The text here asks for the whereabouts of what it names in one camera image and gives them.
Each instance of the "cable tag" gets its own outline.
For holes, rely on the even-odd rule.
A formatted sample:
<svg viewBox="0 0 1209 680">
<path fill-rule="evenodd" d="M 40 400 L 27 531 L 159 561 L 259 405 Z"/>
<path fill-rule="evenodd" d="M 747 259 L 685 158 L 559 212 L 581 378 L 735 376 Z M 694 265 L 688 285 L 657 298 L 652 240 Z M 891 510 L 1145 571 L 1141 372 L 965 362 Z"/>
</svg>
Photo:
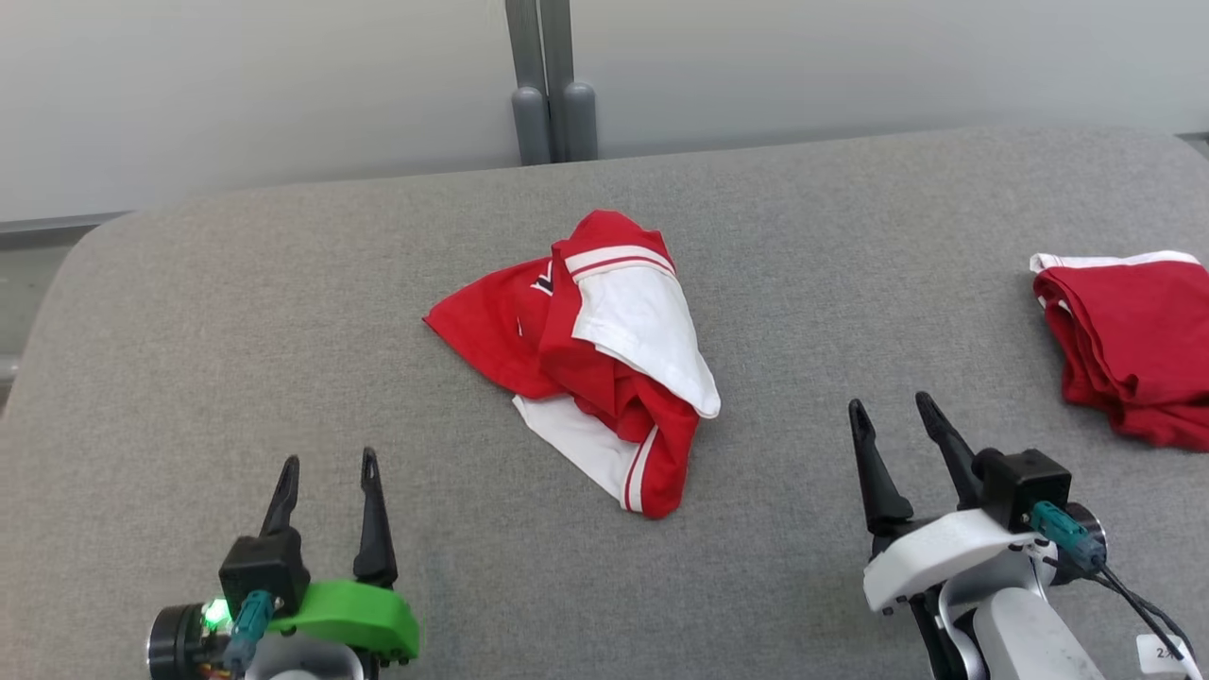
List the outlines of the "cable tag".
<svg viewBox="0 0 1209 680">
<path fill-rule="evenodd" d="M 1180 649 L 1180 653 L 1188 656 L 1188 647 L 1185 646 L 1184 640 L 1175 635 L 1170 635 L 1170 638 L 1175 642 L 1175 646 Z M 1141 664 L 1143 675 L 1158 675 L 1161 673 L 1179 673 L 1182 675 L 1185 673 L 1180 659 L 1172 656 L 1167 645 L 1153 633 L 1138 635 L 1138 663 Z"/>
</svg>

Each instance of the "folded red cloth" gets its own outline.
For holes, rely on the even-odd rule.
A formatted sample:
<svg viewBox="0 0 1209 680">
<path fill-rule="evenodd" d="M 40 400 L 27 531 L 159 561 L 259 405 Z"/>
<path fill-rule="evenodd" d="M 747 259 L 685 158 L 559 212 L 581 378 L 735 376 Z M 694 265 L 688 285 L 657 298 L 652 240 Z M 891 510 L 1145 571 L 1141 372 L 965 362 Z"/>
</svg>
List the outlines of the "folded red cloth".
<svg viewBox="0 0 1209 680">
<path fill-rule="evenodd" d="M 679 506 L 698 422 L 721 407 L 671 255 L 658 231 L 603 211 L 550 250 L 424 321 L 621 507 L 664 517 Z"/>
<path fill-rule="evenodd" d="M 1063 397 L 1157 446 L 1209 451 L 1209 272 L 1186 253 L 1034 255 Z"/>
</svg>

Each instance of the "gray fabric surface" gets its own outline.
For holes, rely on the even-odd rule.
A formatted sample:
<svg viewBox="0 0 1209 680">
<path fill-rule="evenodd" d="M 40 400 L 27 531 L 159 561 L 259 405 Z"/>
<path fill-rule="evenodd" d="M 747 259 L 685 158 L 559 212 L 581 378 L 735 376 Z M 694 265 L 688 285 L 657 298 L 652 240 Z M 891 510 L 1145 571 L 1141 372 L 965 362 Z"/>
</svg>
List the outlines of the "gray fabric surface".
<svg viewBox="0 0 1209 680">
<path fill-rule="evenodd" d="M 683 506 L 623 512 L 421 322 L 594 208 L 664 232 L 723 397 Z M 925 678 L 866 610 L 846 421 L 920 515 L 955 502 L 913 393 L 977 449 L 1075 473 L 1117 572 L 1209 649 L 1209 457 L 1062 403 L 1034 252 L 1209 258 L 1209 163 L 1113 129 L 966 129 L 290 186 L 128 215 L 69 255 L 0 426 L 0 675 L 132 679 L 160 607 L 218 592 L 283 459 L 316 578 L 351 574 L 382 457 L 422 658 L 387 678 Z M 1053 599 L 1110 678 L 1143 626 Z"/>
</svg>

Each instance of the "white wall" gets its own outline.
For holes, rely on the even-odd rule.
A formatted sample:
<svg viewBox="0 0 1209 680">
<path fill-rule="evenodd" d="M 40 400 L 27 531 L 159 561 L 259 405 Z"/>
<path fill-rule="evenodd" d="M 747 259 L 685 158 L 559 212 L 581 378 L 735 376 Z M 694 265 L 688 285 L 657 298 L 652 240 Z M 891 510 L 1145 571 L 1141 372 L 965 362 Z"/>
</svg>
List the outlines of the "white wall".
<svg viewBox="0 0 1209 680">
<path fill-rule="evenodd" d="M 516 165 L 499 0 L 4 0 L 0 221 Z"/>
<path fill-rule="evenodd" d="M 573 0 L 602 156 L 988 122 L 1209 129 L 1203 0 Z"/>
</svg>

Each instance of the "red fabric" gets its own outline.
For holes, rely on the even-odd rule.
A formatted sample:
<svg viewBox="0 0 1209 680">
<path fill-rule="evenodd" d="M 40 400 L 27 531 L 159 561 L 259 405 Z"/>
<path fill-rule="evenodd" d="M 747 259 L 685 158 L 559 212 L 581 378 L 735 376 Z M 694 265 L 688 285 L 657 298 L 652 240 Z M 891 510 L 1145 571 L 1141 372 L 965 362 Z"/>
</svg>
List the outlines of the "red fabric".
<svg viewBox="0 0 1209 680">
<path fill-rule="evenodd" d="M 663 385 L 571 335 L 583 299 L 566 259 L 614 246 L 641 246 L 671 263 L 659 232 L 597 211 L 555 243 L 550 258 L 487 275 L 439 302 L 424 321 L 487 379 L 522 397 L 572 394 L 583 413 L 626 442 L 642 443 L 658 426 L 641 499 L 644 515 L 661 518 L 679 506 L 700 417 Z M 618 258 L 583 269 L 626 259 L 653 261 Z M 629 497 L 626 489 L 623 499 Z"/>
<path fill-rule="evenodd" d="M 1039 273 L 1032 287 L 1066 355 L 1068 402 L 1105 411 L 1120 434 L 1209 451 L 1209 272 L 1203 266 L 1059 266 Z"/>
</svg>

